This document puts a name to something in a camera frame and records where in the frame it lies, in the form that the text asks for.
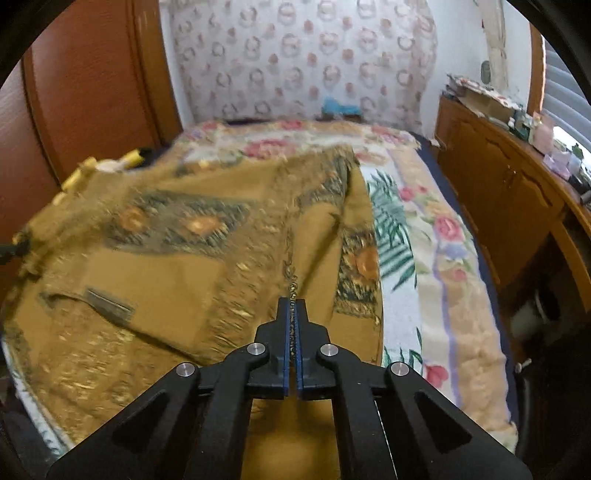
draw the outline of window blind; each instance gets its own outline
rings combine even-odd
[[[546,86],[543,112],[591,151],[591,105],[556,51],[546,41]]]

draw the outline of beige curtain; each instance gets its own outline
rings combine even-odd
[[[491,63],[491,84],[499,92],[509,88],[507,55],[505,52],[504,0],[478,0],[478,7],[484,22],[488,56]]]
[[[436,60],[426,0],[172,0],[195,119],[314,118],[324,100],[421,131]]]

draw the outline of bed sheet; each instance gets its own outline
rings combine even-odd
[[[207,122],[177,142],[190,146],[183,162],[200,168],[351,145],[374,209],[375,268],[384,298],[382,363],[405,361],[514,450],[515,387],[490,273],[424,139],[348,122],[282,121],[234,128]],[[478,308],[475,320],[472,306]],[[72,442],[12,373],[35,426],[56,456],[64,454]]]

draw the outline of navy blue mattress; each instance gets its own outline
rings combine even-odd
[[[462,217],[464,223],[468,230],[471,230],[470,224],[464,218],[462,214],[462,209],[460,208],[460,203],[458,202],[456,195],[450,185],[449,181],[441,171],[437,160],[431,154],[430,150],[430,143],[429,140],[422,137],[421,135],[413,134],[416,139],[421,143],[421,149],[418,151],[419,156],[423,159],[425,164],[427,165],[428,169],[431,171],[431,175],[435,179],[435,182],[439,186],[441,193],[449,203],[449,205]],[[492,313],[495,316],[496,327],[499,330],[501,335],[501,349],[505,356],[507,357],[507,362],[505,364],[505,370],[507,374],[507,383],[509,385],[509,390],[507,392],[507,405],[509,407],[509,412],[511,413],[511,420],[519,427],[519,410],[517,406],[517,387],[515,386],[515,379],[513,377],[513,371],[515,368],[513,362],[513,356],[511,353],[511,347],[509,344],[509,338],[507,337],[507,332],[505,330],[505,326],[501,322],[501,315],[499,311],[499,300],[496,296],[495,284],[492,280],[491,271],[488,268],[488,264],[482,255],[482,250],[480,249],[480,245],[478,244],[476,237],[474,244],[476,245],[476,252],[478,253],[478,265],[480,267],[480,276],[482,280],[486,284],[486,289],[488,290],[488,296],[491,299],[491,307]]]

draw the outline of reddish brown wardrobe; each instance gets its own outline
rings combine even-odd
[[[180,130],[158,0],[77,0],[0,89],[0,242],[85,158],[159,147]],[[0,301],[16,269],[0,267]]]

